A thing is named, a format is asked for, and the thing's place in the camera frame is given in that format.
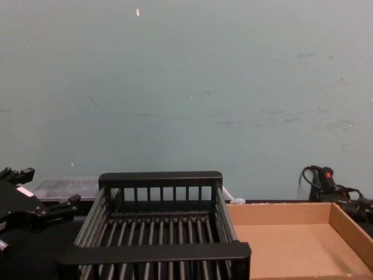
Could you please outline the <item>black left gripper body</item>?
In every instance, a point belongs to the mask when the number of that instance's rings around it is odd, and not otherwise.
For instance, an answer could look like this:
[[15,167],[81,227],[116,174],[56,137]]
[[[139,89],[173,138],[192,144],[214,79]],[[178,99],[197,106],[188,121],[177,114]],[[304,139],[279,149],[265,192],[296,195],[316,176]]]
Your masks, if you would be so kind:
[[1,181],[1,233],[18,228],[41,230],[47,214],[46,206],[32,192]]

